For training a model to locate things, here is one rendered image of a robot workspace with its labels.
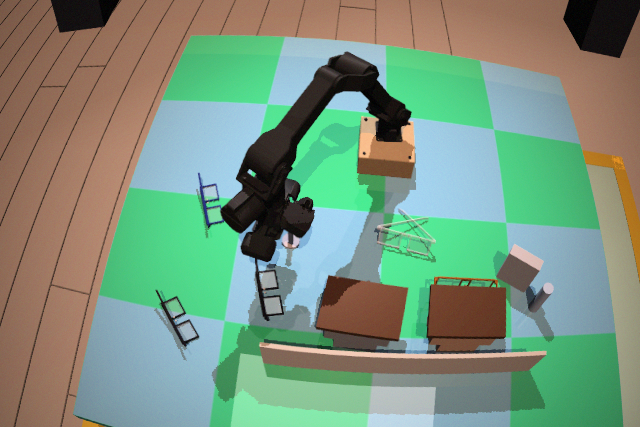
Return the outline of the beige flat panel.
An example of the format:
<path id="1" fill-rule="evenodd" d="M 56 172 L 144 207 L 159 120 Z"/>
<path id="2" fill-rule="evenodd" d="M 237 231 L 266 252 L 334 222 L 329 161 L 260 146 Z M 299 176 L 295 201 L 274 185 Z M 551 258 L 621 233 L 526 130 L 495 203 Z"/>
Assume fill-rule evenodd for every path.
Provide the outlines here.
<path id="1" fill-rule="evenodd" d="M 470 374 L 528 371 L 547 351 L 473 354 L 397 354 L 336 351 L 259 342 L 264 364 L 389 374 Z"/>

